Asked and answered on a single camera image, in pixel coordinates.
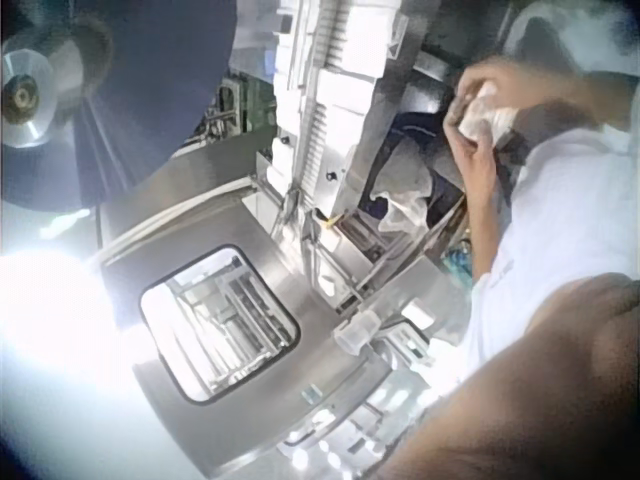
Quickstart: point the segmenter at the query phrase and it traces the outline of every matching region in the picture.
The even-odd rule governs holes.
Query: person
[[[565,131],[531,150],[504,233],[492,198],[490,129],[481,128],[476,144],[457,128],[486,81],[497,87],[484,100],[493,108],[526,112],[561,100],[598,125]],[[462,75],[444,121],[466,190],[475,282],[460,380],[522,337],[536,312],[561,302],[573,286],[605,273],[638,278],[637,168],[624,133],[636,86],[626,75],[566,76],[498,57]]]
[[[635,158],[601,130],[537,146],[501,237],[490,133],[473,144],[456,128],[488,79],[494,105],[562,98],[600,123],[632,123],[632,78],[560,77],[502,58],[465,71],[444,127],[465,182],[477,282],[468,378],[373,478],[640,478]]]

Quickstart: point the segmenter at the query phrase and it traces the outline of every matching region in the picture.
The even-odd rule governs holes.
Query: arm
[[[639,304],[640,285],[620,275],[572,292],[462,385],[380,478],[602,478],[599,468],[637,478],[612,470],[640,463],[629,451],[640,425]]]
[[[462,99],[453,101],[444,120],[444,131],[467,194],[473,249],[473,279],[477,281],[491,271],[500,242],[498,212],[491,201],[496,183],[496,164],[488,124],[483,124],[477,145],[469,142],[458,131],[456,125],[462,117],[464,104]]]
[[[467,68],[458,84],[460,97],[474,97],[485,81],[498,93],[485,101],[494,108],[531,108],[562,100],[586,112],[597,123],[628,131],[638,78],[612,72],[561,75],[493,57]]]

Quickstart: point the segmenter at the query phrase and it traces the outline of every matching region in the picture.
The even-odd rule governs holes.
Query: hand
[[[567,99],[580,88],[580,79],[531,67],[504,57],[492,57],[467,68],[458,83],[457,96],[469,101],[482,84],[496,85],[495,95],[483,101],[489,108],[525,109],[557,99]]]
[[[444,133],[462,175],[469,207],[486,206],[491,201],[496,184],[491,127],[487,121],[481,122],[478,143],[467,140],[457,127],[464,108],[465,100],[456,97],[444,119]]]

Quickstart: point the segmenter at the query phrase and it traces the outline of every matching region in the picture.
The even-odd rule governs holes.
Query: machine window
[[[266,367],[299,336],[297,324],[232,247],[149,288],[141,306],[169,369],[198,402]]]

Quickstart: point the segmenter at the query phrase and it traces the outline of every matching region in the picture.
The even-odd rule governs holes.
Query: white shirt
[[[472,290],[460,380],[522,337],[563,285],[604,273],[637,278],[636,162],[628,135],[621,144],[609,132],[572,130],[531,151],[491,272]]]

